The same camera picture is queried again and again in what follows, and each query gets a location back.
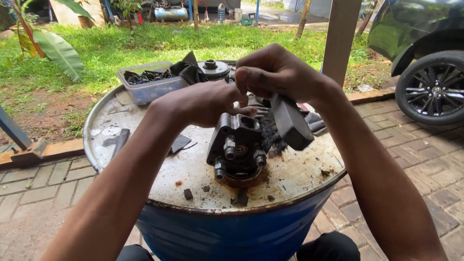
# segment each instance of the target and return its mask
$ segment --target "hex fitting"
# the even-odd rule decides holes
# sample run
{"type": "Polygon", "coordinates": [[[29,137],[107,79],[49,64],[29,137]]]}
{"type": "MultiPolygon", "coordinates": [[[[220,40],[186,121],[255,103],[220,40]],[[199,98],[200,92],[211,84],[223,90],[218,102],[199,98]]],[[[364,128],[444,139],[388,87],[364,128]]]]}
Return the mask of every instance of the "hex fitting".
{"type": "Polygon", "coordinates": [[[235,159],[237,154],[237,147],[235,146],[235,137],[234,135],[229,135],[226,137],[226,142],[224,143],[224,153],[226,159],[235,159]]]}
{"type": "Polygon", "coordinates": [[[216,158],[216,164],[214,165],[214,177],[217,180],[223,180],[226,175],[226,162],[222,157],[216,158]]]}
{"type": "Polygon", "coordinates": [[[266,153],[263,148],[257,147],[253,153],[253,158],[256,160],[256,164],[259,167],[264,167],[266,165],[266,153]]]}

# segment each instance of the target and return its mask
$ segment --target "red object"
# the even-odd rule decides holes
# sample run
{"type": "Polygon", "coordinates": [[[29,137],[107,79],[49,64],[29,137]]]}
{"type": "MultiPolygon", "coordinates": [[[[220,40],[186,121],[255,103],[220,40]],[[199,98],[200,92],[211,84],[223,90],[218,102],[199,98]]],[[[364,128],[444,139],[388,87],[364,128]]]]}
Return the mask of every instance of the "red object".
{"type": "Polygon", "coordinates": [[[141,13],[137,14],[137,19],[139,20],[139,24],[143,24],[143,19],[142,19],[142,14],[141,13]]]}

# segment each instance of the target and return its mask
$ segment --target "black car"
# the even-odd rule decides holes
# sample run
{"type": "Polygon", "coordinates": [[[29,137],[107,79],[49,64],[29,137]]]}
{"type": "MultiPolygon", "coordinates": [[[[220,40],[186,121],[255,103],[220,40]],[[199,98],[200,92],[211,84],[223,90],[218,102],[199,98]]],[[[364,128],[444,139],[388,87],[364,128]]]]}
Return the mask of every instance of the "black car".
{"type": "Polygon", "coordinates": [[[464,121],[464,0],[385,0],[367,41],[401,75],[395,96],[407,116],[464,121]]]}

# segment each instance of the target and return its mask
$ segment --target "wooden post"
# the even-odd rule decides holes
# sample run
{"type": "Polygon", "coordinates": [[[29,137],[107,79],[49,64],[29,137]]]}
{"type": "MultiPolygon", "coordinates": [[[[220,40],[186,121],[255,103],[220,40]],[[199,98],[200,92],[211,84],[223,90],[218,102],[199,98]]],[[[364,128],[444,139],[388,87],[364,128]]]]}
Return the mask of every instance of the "wooden post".
{"type": "Polygon", "coordinates": [[[296,39],[300,39],[301,35],[303,34],[304,25],[306,24],[306,19],[308,18],[309,6],[311,5],[311,0],[305,0],[303,12],[301,13],[300,25],[298,26],[298,30],[296,32],[296,39]]]}
{"type": "Polygon", "coordinates": [[[333,0],[322,73],[343,87],[362,0],[333,0]]]}
{"type": "Polygon", "coordinates": [[[374,6],[372,7],[373,10],[372,12],[366,15],[366,18],[364,19],[364,21],[362,22],[361,26],[358,29],[358,32],[356,33],[356,37],[360,37],[362,33],[364,32],[364,30],[366,29],[366,26],[372,17],[372,13],[375,12],[375,7],[377,6],[377,2],[378,2],[377,0],[374,1],[374,6]]]}
{"type": "Polygon", "coordinates": [[[195,27],[195,32],[198,33],[198,1],[193,1],[193,26],[195,27]]]}

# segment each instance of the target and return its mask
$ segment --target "black alloy rim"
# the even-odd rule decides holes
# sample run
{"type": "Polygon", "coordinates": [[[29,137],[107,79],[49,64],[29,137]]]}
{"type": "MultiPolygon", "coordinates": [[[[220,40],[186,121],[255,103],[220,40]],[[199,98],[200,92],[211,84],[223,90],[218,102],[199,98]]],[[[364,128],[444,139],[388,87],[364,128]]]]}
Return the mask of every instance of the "black alloy rim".
{"type": "Polygon", "coordinates": [[[445,116],[464,107],[464,70],[449,64],[430,65],[407,82],[406,101],[426,116],[445,116]]]}

